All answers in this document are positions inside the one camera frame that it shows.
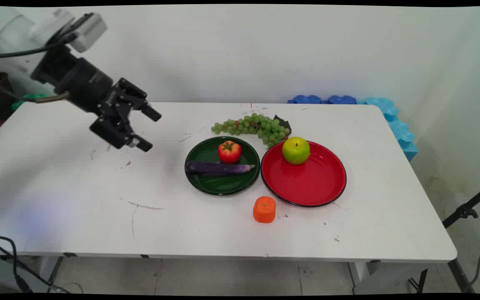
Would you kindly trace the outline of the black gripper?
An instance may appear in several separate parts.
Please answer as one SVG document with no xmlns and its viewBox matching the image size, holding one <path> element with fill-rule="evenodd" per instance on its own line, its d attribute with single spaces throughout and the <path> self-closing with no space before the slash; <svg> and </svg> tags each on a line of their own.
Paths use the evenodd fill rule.
<svg viewBox="0 0 480 300">
<path fill-rule="evenodd" d="M 157 122 L 162 114 L 152 108 L 147 93 L 125 78 L 115 84 L 111 77 L 82 57 L 75 57 L 69 46 L 48 50 L 32 73 L 32 79 L 53 85 L 56 94 L 69 93 L 69 101 L 97 118 L 90 130 L 116 149 L 124 146 L 148 152 L 153 144 L 136 134 L 130 116 L 141 112 Z M 110 95 L 110 108 L 105 103 Z"/>
</svg>

